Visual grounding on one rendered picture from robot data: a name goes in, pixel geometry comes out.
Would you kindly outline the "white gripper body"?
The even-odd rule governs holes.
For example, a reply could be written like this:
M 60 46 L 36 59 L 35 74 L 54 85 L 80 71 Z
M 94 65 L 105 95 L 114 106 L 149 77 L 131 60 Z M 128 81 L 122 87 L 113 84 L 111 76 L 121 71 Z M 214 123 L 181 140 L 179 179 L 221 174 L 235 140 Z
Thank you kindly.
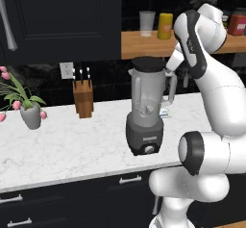
M 166 69 L 174 72 L 185 60 L 181 45 L 177 42 L 174 51 L 166 64 Z

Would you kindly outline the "black blender lid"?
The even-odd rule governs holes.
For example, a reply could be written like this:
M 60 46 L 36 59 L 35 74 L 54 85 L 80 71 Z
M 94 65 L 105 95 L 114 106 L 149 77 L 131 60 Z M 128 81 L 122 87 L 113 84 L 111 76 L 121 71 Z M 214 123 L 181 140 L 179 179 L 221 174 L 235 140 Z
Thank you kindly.
M 145 73 L 155 73 L 164 70 L 164 61 L 162 59 L 144 56 L 132 59 L 134 69 Z

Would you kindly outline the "grey blender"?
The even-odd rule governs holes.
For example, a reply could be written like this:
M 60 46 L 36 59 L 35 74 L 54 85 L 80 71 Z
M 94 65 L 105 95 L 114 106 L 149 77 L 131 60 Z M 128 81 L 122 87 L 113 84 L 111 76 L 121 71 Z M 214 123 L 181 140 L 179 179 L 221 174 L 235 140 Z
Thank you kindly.
M 167 73 L 129 70 L 132 76 L 132 111 L 126 120 L 127 143 L 135 156 L 160 151 L 164 124 L 160 111 L 173 103 L 177 76 L 172 73 L 168 99 L 163 98 Z

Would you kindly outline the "yellow bottle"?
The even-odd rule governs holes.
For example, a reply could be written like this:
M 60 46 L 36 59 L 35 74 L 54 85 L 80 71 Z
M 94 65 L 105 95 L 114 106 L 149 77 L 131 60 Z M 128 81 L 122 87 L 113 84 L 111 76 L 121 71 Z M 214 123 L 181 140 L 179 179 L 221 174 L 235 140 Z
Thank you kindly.
M 171 30 L 173 23 L 172 13 L 161 13 L 158 25 L 158 38 L 159 39 L 170 39 Z

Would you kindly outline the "clear glass cup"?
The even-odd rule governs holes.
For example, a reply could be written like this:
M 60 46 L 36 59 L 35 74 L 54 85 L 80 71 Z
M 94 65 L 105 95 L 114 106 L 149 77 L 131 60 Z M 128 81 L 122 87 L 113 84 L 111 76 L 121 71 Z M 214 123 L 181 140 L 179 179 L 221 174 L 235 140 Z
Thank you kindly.
M 148 38 L 152 35 L 155 16 L 156 13 L 151 11 L 141 11 L 139 13 L 139 28 L 142 37 Z

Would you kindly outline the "red container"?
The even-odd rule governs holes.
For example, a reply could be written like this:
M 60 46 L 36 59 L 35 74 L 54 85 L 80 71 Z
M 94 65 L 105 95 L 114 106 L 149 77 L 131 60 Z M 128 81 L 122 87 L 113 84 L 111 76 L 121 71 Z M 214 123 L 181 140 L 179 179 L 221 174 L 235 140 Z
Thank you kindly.
M 229 24 L 228 33 L 232 36 L 242 36 L 246 27 L 246 15 L 233 14 Z

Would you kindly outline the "wooden knife block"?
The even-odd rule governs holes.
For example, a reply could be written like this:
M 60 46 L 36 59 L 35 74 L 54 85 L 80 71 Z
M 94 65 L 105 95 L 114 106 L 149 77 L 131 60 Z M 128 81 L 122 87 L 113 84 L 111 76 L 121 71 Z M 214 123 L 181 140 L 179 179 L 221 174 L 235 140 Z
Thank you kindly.
M 75 81 L 73 83 L 73 96 L 79 118 L 92 117 L 94 112 L 92 82 L 89 80 Z

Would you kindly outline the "dark upper cupboard door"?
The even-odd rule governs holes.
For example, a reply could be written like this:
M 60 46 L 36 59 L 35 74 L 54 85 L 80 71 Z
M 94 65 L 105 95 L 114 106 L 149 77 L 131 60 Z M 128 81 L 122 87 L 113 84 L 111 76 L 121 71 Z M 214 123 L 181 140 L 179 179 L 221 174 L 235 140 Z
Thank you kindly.
M 5 0 L 17 49 L 0 15 L 0 64 L 118 60 L 122 0 Z

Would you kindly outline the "dark cupboard door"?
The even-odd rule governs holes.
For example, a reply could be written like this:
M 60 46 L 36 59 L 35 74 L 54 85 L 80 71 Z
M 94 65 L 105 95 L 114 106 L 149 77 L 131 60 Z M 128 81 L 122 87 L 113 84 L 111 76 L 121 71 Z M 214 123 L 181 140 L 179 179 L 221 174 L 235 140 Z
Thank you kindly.
M 5 0 L 17 49 L 0 15 L 0 64 L 118 60 L 122 0 Z
M 154 204 L 149 191 L 115 191 L 109 200 L 109 228 L 149 228 Z

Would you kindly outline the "dark drawer front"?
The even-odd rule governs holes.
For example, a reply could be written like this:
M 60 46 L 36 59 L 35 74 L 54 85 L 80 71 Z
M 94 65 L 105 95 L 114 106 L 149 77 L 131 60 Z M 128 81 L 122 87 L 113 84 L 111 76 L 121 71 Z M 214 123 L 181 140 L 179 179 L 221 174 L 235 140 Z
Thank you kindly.
M 133 189 L 133 188 L 145 188 L 148 186 L 150 174 L 151 174 L 151 170 L 145 170 L 145 171 L 131 172 L 131 173 L 119 174 L 119 175 L 108 177 L 106 179 L 107 190 L 126 190 L 126 189 Z M 135 178 L 137 175 L 140 175 L 142 177 L 141 182 L 128 183 L 124 185 L 119 185 L 118 183 L 121 177 L 123 179 L 130 179 L 130 178 Z
M 47 212 L 34 210 L 29 214 L 17 209 L 0 210 L 0 228 L 8 228 L 7 224 L 27 220 L 32 224 L 20 225 L 14 228 L 107 228 L 107 223 L 100 217 L 72 220 L 62 213 L 49 215 Z
M 87 212 L 95 208 L 96 205 L 101 205 L 106 188 L 107 185 L 103 179 L 92 179 L 0 193 L 1 198 L 16 197 L 19 194 L 23 196 L 22 201 L 0 205 L 0 210 L 54 201 L 64 202 L 68 210 L 77 208 Z

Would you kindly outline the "grey vase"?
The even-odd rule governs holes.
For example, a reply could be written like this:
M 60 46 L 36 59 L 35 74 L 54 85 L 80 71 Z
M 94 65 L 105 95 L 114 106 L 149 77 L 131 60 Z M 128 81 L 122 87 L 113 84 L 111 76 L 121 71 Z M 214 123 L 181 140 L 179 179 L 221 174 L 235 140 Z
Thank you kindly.
M 23 107 L 20 108 L 20 114 L 25 124 L 30 130 L 36 130 L 40 127 L 40 107 L 37 103 L 32 108 L 25 110 Z

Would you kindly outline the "dark lower cupboard door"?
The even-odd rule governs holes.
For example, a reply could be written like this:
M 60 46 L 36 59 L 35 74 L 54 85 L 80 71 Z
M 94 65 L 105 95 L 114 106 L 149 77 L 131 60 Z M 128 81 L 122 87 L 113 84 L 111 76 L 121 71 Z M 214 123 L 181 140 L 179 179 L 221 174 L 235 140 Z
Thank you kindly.
M 115 191 L 109 200 L 109 228 L 149 228 L 154 204 L 149 191 Z

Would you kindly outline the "pink tulip bunch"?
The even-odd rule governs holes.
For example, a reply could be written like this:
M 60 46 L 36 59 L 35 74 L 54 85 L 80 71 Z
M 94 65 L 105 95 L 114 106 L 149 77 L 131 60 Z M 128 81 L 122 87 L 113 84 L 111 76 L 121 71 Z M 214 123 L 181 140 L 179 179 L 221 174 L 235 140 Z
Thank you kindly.
M 41 108 L 41 104 L 45 105 L 46 102 L 40 97 L 27 95 L 25 89 L 19 81 L 9 72 L 5 66 L 0 66 L 0 75 L 4 80 L 11 81 L 13 86 L 0 82 L 0 96 L 9 101 L 9 105 L 0 109 L 0 122 L 3 122 L 7 117 L 7 111 L 13 108 L 15 111 L 23 108 L 25 111 L 31 110 L 35 104 L 39 108 L 37 114 L 40 118 L 46 119 L 47 113 Z

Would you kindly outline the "wooden wall shelf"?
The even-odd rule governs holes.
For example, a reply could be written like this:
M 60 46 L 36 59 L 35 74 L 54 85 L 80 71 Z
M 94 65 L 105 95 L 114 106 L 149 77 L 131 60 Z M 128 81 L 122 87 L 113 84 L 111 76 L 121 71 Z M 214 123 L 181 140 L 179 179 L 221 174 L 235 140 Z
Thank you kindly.
M 170 57 L 175 47 L 176 39 L 171 33 L 171 39 L 158 39 L 158 32 L 153 31 L 148 38 L 143 37 L 140 31 L 121 33 L 121 59 L 128 60 L 134 57 L 153 56 Z M 217 54 L 246 52 L 246 36 L 227 35 L 225 44 Z

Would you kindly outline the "white wall outlet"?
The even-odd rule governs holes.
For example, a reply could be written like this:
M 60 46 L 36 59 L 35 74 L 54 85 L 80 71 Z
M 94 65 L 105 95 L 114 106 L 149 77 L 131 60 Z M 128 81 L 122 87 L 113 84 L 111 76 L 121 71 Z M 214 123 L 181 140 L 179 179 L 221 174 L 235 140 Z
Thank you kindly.
M 61 78 L 72 79 L 73 78 L 73 63 L 60 63 Z

